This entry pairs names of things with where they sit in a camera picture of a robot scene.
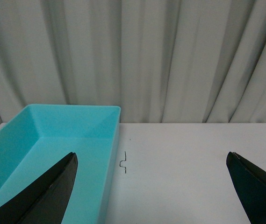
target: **white tabletop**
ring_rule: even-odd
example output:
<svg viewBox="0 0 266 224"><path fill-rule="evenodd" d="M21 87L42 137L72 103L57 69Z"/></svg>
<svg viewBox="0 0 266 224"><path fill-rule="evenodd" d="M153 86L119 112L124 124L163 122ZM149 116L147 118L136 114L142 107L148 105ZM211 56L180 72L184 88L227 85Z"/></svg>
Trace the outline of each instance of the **white tabletop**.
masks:
<svg viewBox="0 0 266 224"><path fill-rule="evenodd" d="M250 224L229 151L266 171L266 124L121 124L106 224Z"/></svg>

